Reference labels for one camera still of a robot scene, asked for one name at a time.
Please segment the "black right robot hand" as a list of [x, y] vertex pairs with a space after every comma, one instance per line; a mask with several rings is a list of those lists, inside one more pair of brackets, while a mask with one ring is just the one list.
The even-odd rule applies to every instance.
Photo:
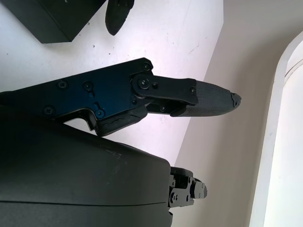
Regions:
[[189, 170], [106, 136], [147, 114], [207, 117], [241, 97], [155, 76], [146, 58], [0, 95], [3, 227], [169, 227], [207, 188]]

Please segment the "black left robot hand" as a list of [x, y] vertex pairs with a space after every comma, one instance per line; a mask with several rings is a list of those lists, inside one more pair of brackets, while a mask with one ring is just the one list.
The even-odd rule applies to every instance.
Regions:
[[123, 26], [134, 0], [109, 0], [107, 4], [105, 24], [108, 32], [115, 36]]

